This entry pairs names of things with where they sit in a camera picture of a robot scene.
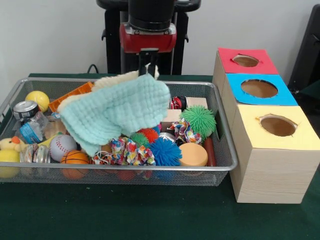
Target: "red square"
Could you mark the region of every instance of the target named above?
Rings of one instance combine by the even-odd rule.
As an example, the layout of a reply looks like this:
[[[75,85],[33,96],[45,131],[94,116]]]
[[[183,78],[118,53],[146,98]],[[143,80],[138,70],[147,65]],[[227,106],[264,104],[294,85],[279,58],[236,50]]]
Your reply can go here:
[[[226,74],[279,74],[264,49],[218,48]]]

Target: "rubber duck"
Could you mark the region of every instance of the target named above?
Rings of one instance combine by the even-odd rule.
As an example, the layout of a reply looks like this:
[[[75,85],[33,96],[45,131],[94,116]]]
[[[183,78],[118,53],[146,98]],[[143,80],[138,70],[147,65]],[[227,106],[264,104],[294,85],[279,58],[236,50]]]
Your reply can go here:
[[[4,138],[0,141],[1,150],[15,150],[16,152],[21,152],[25,149],[27,144],[20,140],[17,136],[13,138]]]

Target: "blue square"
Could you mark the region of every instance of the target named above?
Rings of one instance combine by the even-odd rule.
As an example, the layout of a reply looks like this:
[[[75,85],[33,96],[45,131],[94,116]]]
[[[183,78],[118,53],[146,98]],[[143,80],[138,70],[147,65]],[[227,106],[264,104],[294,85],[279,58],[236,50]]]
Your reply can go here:
[[[235,99],[239,103],[252,105],[280,105],[297,106],[297,102],[287,88],[280,75],[277,74],[242,74],[228,73],[227,78]],[[269,84],[277,89],[277,93],[271,97],[258,97],[245,92],[242,84],[249,81]]]

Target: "white ball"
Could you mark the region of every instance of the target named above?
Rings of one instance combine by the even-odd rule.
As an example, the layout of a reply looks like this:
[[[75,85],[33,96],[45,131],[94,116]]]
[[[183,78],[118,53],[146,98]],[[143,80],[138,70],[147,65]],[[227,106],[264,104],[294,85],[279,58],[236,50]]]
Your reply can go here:
[[[62,157],[77,149],[76,141],[69,135],[58,135],[50,143],[50,156],[53,160],[61,162]]]

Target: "circular hole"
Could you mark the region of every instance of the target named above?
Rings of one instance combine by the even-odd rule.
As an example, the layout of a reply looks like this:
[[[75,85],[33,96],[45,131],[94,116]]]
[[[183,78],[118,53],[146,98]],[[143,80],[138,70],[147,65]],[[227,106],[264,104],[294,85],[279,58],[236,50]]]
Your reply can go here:
[[[269,133],[280,137],[291,136],[296,131],[295,124],[282,116],[267,116],[260,123]]]
[[[259,79],[244,81],[241,84],[241,89],[247,94],[263,99],[271,98],[278,93],[278,89],[275,85]]]
[[[238,54],[232,59],[235,63],[242,67],[252,68],[258,65],[259,60],[253,56],[240,55]]]

